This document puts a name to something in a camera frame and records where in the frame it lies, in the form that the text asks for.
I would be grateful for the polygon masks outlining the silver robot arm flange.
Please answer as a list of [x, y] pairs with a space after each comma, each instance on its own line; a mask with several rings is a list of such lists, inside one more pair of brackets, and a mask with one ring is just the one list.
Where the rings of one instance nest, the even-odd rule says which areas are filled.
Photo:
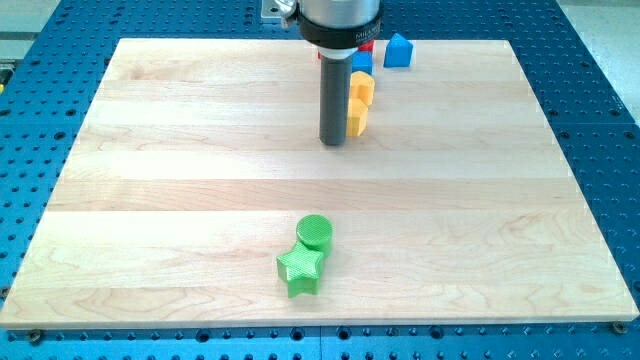
[[344, 60], [380, 32], [381, 0], [276, 0], [284, 28], [297, 25], [323, 57]]

